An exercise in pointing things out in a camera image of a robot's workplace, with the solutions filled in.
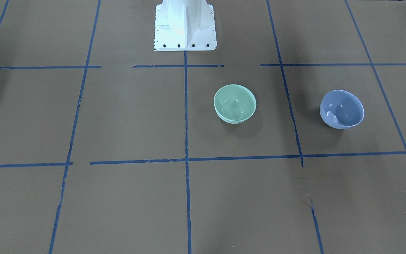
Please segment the blue bowl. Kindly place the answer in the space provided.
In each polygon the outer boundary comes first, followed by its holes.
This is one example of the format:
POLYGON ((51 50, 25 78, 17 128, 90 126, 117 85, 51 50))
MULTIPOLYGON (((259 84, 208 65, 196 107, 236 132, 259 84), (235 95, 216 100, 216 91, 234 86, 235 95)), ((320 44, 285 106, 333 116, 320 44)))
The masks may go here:
POLYGON ((335 129, 349 129, 363 122, 365 110, 361 101, 352 93, 332 90, 320 103, 321 119, 335 129))

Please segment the green bowl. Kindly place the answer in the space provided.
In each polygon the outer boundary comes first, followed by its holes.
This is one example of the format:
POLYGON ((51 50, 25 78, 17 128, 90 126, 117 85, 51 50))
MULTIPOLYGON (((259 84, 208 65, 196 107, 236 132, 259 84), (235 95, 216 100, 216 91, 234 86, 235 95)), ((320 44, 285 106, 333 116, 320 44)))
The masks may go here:
POLYGON ((253 93, 242 85, 225 85, 213 97, 217 116, 229 124, 240 124, 250 119, 256 111, 253 93))

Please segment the brown paper table cover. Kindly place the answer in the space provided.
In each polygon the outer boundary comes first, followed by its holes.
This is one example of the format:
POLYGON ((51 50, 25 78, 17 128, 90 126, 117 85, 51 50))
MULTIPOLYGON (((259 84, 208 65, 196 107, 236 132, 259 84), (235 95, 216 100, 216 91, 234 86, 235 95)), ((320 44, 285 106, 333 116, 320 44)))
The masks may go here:
POLYGON ((0 254, 406 254, 406 0, 210 0, 200 52, 160 3, 0 0, 0 254))

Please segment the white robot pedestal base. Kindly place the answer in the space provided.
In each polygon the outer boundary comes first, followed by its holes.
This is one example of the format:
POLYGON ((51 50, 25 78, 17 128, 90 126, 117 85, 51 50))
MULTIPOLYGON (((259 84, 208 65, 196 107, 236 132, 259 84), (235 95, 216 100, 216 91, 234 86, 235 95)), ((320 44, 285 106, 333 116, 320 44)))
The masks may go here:
POLYGON ((206 0, 163 0, 155 8, 156 51, 216 50, 214 8, 206 0))

